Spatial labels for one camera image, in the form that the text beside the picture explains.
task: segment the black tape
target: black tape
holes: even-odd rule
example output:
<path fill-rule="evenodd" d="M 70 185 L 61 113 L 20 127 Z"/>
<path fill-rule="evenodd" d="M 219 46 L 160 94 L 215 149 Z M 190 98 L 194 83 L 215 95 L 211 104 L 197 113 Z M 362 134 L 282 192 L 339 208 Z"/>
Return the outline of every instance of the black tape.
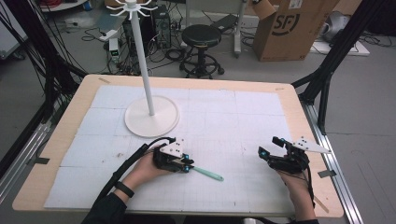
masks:
<path fill-rule="evenodd" d="M 334 170 L 325 170 L 325 171 L 319 172 L 318 175 L 320 176 L 320 178 L 324 178 L 327 176 L 335 176 L 337 174 L 335 173 Z"/>
<path fill-rule="evenodd" d="M 47 165 L 47 163 L 49 163 L 50 159 L 48 158 L 36 158 L 34 161 L 34 164 L 38 163 L 38 164 L 44 164 Z"/>

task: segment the power strip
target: power strip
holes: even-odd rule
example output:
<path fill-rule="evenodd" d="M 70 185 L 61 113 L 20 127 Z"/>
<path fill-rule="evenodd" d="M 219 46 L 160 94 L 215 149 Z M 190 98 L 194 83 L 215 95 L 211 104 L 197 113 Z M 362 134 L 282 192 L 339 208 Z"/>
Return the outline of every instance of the power strip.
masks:
<path fill-rule="evenodd" d="M 109 38 L 111 38 L 116 33 L 117 33 L 116 30 L 110 30 L 109 32 L 106 33 L 106 35 L 102 35 L 101 37 L 99 37 L 99 39 L 107 41 Z"/>

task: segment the white coat stand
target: white coat stand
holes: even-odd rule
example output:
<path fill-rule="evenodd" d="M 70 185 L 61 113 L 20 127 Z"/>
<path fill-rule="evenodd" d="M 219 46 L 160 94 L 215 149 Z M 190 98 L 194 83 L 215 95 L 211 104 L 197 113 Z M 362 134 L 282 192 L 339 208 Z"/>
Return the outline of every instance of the white coat stand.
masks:
<path fill-rule="evenodd" d="M 163 96 L 151 96 L 149 86 L 149 74 L 146 65 L 145 51 L 143 49 L 142 35 L 140 33 L 139 18 L 137 12 L 148 17 L 140 11 L 140 8 L 146 10 L 154 10 L 154 8 L 142 7 L 148 5 L 151 0 L 145 4 L 137 4 L 136 0 L 125 0 L 125 3 L 116 0 L 123 7 L 107 7 L 113 10 L 122 9 L 118 14 L 111 16 L 119 16 L 124 12 L 129 13 L 129 20 L 134 31 L 134 42 L 136 45 L 137 57 L 139 60 L 140 71 L 143 78 L 143 84 L 146 92 L 146 100 L 140 99 L 132 102 L 125 112 L 125 123 L 128 129 L 142 137 L 158 137 L 169 133 L 178 123 L 179 112 L 176 104 L 170 99 Z"/>

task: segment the black stool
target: black stool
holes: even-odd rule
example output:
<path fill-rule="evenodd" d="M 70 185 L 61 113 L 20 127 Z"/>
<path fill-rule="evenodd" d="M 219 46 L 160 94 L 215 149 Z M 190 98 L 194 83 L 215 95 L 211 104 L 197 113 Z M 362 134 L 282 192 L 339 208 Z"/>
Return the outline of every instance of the black stool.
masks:
<path fill-rule="evenodd" d="M 224 69 L 218 61 L 214 57 L 205 54 L 207 49 L 215 47 L 221 41 L 221 32 L 217 28 L 202 24 L 191 25 L 183 31 L 181 39 L 191 47 L 191 50 L 179 67 L 180 70 L 187 72 L 186 77 L 190 77 L 191 75 L 197 77 L 209 76 L 210 79 L 213 79 L 212 74 L 216 70 L 219 75 L 224 74 Z M 198 49 L 198 53 L 191 54 L 194 48 Z M 193 56 L 198 56 L 197 62 L 191 60 Z"/>

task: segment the cardboard box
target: cardboard box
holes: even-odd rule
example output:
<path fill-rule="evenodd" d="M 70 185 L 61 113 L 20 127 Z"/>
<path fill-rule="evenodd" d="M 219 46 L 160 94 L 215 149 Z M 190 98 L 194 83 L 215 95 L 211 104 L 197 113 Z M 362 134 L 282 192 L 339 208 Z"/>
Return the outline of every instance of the cardboard box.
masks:
<path fill-rule="evenodd" d="M 253 50 L 261 62 L 303 60 L 339 0 L 261 0 Z"/>
<path fill-rule="evenodd" d="M 138 4 L 142 4 L 145 3 L 145 0 L 137 0 Z M 116 2 L 115 0 L 105 0 L 105 6 L 107 7 L 119 7 L 121 6 L 118 2 Z"/>

